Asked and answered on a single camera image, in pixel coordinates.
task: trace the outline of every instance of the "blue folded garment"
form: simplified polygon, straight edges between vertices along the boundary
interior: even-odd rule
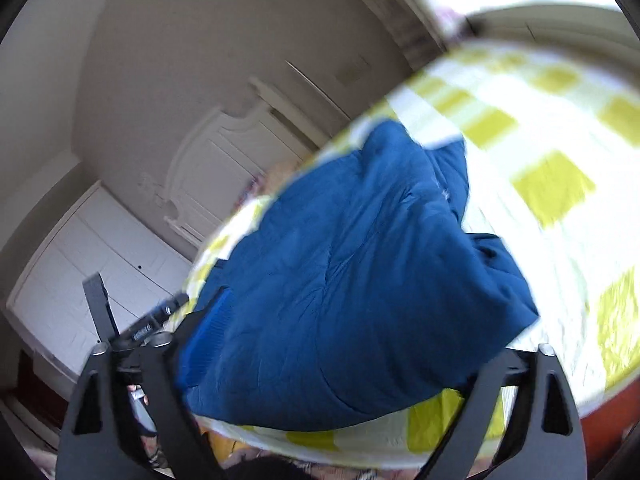
[[[181,355],[191,410],[332,430],[464,383],[537,319],[500,239],[460,228],[467,196],[463,141],[393,121],[293,182],[198,298],[228,287]]]

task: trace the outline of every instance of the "wall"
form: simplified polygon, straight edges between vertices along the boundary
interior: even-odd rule
[[[105,0],[28,0],[0,43],[0,249],[71,170],[82,61]]]
[[[362,58],[368,72],[342,85],[336,73]],[[135,216],[192,257],[162,209],[142,200],[142,174],[164,184],[181,140],[216,104],[244,114],[255,101],[251,75],[329,133],[339,129],[344,119],[286,60],[352,117],[410,74],[360,0],[107,0],[82,69],[74,149]]]

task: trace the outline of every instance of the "bed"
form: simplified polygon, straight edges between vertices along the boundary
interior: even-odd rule
[[[428,65],[357,118],[301,172],[358,149],[383,118],[417,142],[467,140],[468,232],[503,238],[529,282],[540,321],[512,346],[550,344],[581,416],[640,371],[640,93],[622,76],[566,52],[476,40]],[[245,203],[203,245],[186,291],[192,298],[218,258],[256,229],[273,196]],[[513,405],[503,388],[480,456],[497,449]],[[421,466],[460,403],[449,390],[401,412],[317,433],[201,426],[300,460],[376,468]]]

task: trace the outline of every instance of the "white cabinet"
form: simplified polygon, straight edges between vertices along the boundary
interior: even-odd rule
[[[181,287],[190,263],[96,184],[66,213],[7,302],[23,339],[75,378],[97,341],[82,281],[100,272],[123,330]]]

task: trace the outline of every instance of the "metal bolt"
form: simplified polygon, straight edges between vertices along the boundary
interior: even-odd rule
[[[548,355],[549,357],[556,355],[556,351],[549,343],[540,343],[538,345],[538,350],[540,350],[540,352],[544,355]]]
[[[91,355],[102,355],[109,349],[109,344],[102,342],[98,343],[91,349]]]
[[[171,332],[158,332],[149,338],[149,344],[158,348],[160,346],[168,345],[173,338],[174,336]]]

